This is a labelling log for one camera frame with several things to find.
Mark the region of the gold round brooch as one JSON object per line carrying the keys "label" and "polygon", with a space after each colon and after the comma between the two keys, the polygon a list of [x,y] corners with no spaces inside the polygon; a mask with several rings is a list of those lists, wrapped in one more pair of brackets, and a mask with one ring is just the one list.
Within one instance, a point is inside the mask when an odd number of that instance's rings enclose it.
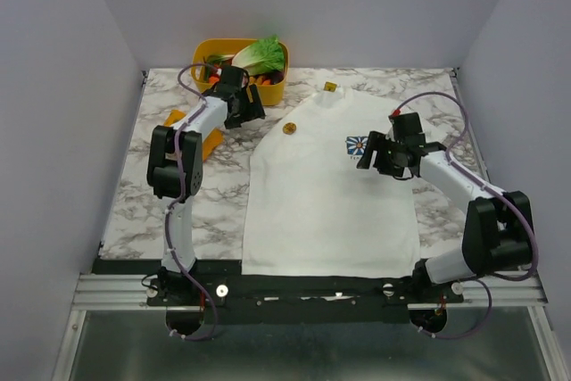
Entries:
{"label": "gold round brooch", "polygon": [[287,122],[283,127],[282,127],[283,132],[286,135],[292,135],[296,130],[296,124],[293,122]]}

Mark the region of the white t-shirt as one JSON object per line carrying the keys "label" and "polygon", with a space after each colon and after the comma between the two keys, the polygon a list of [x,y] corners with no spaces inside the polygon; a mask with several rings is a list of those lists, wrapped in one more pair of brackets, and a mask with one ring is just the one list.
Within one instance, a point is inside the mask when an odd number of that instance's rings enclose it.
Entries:
{"label": "white t-shirt", "polygon": [[[395,102],[349,88],[311,95],[250,159],[245,275],[406,277],[420,257],[410,182],[359,170]],[[297,130],[286,135],[287,122]]]}

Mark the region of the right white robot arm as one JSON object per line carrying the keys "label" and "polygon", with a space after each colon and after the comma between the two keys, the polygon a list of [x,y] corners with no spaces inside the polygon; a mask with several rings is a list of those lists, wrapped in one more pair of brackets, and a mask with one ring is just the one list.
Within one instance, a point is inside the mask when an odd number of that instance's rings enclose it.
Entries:
{"label": "right white robot arm", "polygon": [[357,164],[394,179],[422,178],[443,192],[465,215],[458,249],[416,263],[412,295],[431,302],[443,284],[498,276],[504,269],[538,261],[531,204],[519,192],[507,192],[459,164],[440,142],[429,142],[417,113],[393,114],[388,133],[369,132]]}

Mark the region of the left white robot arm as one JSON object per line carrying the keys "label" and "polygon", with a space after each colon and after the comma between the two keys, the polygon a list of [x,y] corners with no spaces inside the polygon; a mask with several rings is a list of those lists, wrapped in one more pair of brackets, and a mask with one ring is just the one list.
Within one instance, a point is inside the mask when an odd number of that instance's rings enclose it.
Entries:
{"label": "left white robot arm", "polygon": [[167,294],[179,305],[191,303],[198,292],[198,282],[191,276],[196,262],[192,209],[203,182],[203,144],[218,128],[239,128],[265,117],[247,70],[232,65],[218,69],[207,63],[203,67],[211,69],[219,80],[197,94],[198,105],[183,119],[153,129],[146,172],[153,194],[167,200],[161,268],[178,274],[169,281]]}

